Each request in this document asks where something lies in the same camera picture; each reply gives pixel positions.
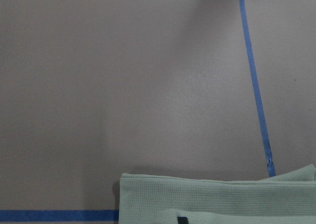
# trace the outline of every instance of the waffle knit fabric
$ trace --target waffle knit fabric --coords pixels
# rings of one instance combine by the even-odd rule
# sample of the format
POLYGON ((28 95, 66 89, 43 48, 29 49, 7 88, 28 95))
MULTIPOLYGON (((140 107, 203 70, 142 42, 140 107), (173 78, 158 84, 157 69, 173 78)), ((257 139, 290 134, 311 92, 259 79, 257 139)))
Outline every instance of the waffle knit fabric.
POLYGON ((315 224, 316 216, 246 217, 206 212, 167 209, 158 214, 153 224, 178 224, 178 217, 187 217, 189 224, 315 224))
POLYGON ((131 175, 120 180, 119 224, 151 224, 166 209, 234 216, 316 216, 313 165, 261 181, 131 175))

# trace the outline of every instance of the folded cloth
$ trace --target folded cloth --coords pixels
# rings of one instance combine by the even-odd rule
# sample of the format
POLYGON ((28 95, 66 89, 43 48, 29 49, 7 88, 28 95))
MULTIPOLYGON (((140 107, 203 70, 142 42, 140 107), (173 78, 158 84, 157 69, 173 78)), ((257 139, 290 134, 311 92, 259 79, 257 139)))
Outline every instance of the folded cloth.
POLYGON ((166 209, 235 216, 316 216, 315 167, 261 181, 131 175, 120 180, 119 224, 150 224, 166 209))
POLYGON ((187 217, 189 224, 315 224, 316 216, 245 217, 207 212, 167 209, 158 213, 152 224, 178 224, 178 217, 187 217))

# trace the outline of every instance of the garment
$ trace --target garment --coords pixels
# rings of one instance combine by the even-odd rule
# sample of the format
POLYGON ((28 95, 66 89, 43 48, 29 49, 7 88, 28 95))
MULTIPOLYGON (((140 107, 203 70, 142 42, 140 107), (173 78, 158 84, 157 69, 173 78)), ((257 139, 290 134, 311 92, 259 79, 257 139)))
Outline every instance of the garment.
POLYGON ((179 209, 235 216, 316 216, 315 167, 261 181, 192 180, 123 174, 119 224, 151 224, 179 209))
POLYGON ((153 224, 178 224, 177 217, 187 217, 189 224, 315 224, 316 216, 247 217, 207 212, 187 212, 167 209, 158 213, 153 224))

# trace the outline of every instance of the tape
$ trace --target tape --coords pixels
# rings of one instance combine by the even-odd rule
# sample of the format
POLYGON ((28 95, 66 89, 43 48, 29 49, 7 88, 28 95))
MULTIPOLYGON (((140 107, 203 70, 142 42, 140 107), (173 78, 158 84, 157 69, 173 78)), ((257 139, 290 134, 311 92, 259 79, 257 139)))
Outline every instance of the tape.
POLYGON ((267 169, 268 169, 270 177, 273 177, 273 176, 276 176, 276 171, 275 171, 275 167, 274 167, 273 160, 272 160, 272 151, 271 151, 270 142, 269 142, 267 123, 266 123, 266 118, 265 118, 265 114, 263 111, 263 104, 262 104, 262 99, 261 99, 261 94, 260 94, 260 87, 259 87, 259 81, 258 81, 258 76, 257 76, 257 71, 256 71, 256 64, 255 64, 255 59, 254 59, 253 51, 252 51, 251 38, 250 38, 248 21, 247 21, 247 14, 246 14, 245 0, 239 0, 239 3, 240 3, 241 20, 242 20, 243 33, 244 33, 245 42, 246 42, 253 91, 255 94, 255 100, 256 100, 256 105, 257 105, 257 113, 258 113, 258 117, 259 117, 259 124, 260 124, 260 129, 261 129, 262 141, 263 141, 265 154, 266 154, 267 169))
POLYGON ((118 210, 0 210, 0 222, 107 222, 118 220, 118 210))

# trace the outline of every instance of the gray backdrop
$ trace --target gray backdrop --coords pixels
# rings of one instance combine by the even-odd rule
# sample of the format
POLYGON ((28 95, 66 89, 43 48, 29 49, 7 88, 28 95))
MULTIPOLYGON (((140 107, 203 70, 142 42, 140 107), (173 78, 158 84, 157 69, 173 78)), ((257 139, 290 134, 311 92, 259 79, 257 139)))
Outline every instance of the gray backdrop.
MULTIPOLYGON (((276 172, 316 160, 316 0, 246 0, 276 172)), ((0 209, 118 209, 122 173, 268 176, 239 0, 0 0, 0 209)))

